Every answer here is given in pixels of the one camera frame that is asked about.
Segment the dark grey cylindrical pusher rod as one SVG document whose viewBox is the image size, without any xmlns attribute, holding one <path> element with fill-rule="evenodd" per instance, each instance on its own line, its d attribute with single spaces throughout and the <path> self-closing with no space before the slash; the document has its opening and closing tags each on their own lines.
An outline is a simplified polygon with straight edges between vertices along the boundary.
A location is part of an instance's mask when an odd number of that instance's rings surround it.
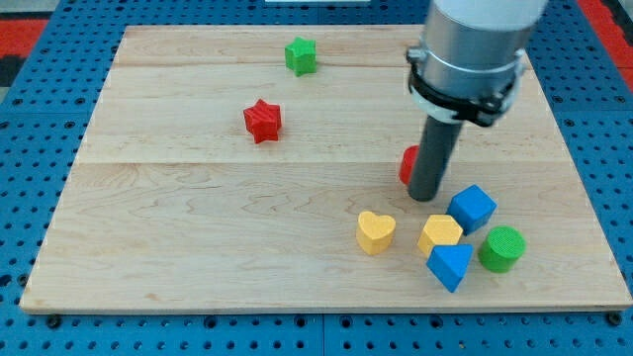
<svg viewBox="0 0 633 356">
<path fill-rule="evenodd" d="M 463 124 L 446 124 L 428 117 L 409 176 L 407 191 L 420 202 L 435 198 Z"/>
</svg>

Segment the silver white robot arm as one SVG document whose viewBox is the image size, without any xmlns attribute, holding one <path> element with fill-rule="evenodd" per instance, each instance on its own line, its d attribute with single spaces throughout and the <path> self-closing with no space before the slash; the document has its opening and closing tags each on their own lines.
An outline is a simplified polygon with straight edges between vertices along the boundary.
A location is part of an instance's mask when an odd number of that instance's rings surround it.
<svg viewBox="0 0 633 356">
<path fill-rule="evenodd" d="M 427 115 L 409 195 L 432 200 L 467 122 L 490 127 L 512 106 L 525 47 L 547 0 L 432 0 L 419 43 L 407 49 L 407 87 Z"/>
</svg>

